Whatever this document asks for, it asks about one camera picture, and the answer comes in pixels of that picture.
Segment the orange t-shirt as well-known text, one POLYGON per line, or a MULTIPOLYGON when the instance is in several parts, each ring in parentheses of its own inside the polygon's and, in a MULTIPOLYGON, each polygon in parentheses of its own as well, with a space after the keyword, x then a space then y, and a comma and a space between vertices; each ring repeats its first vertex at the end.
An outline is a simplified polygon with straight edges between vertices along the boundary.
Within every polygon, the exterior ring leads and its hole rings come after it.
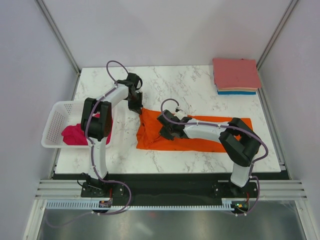
POLYGON ((142 109, 139 115, 140 126, 136 133, 137 149, 152 151, 196 151, 205 153, 225 153, 221 143, 205 139, 176 138, 168 140, 159 132, 162 124, 157 120, 159 111, 142 109))

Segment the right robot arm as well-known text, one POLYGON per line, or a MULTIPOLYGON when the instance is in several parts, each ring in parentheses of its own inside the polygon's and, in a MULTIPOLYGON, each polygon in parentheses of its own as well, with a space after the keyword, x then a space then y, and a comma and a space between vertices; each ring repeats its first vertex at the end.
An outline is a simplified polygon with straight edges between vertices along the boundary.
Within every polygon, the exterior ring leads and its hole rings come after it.
POLYGON ((186 116, 181 111, 173 114, 169 110, 161 113, 157 120, 162 125, 159 134, 167 140, 199 139, 222 144, 233 162, 230 193, 240 197, 247 191, 251 165, 261 140, 243 120, 234 117, 229 122, 209 122, 186 116))

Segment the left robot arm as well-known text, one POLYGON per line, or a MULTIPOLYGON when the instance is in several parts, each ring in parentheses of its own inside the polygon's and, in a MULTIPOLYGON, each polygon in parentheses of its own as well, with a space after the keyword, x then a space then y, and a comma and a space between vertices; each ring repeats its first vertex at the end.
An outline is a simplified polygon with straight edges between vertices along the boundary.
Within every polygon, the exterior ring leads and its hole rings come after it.
POLYGON ((97 98, 86 98, 83 104, 80 127, 90 147, 91 166, 88 176, 94 179, 92 191, 99 197, 106 196, 110 185, 106 164, 106 141, 113 128, 113 108, 121 101, 127 101, 128 109, 142 114, 142 79, 135 73, 128 73, 125 80, 117 80, 111 89, 97 98))

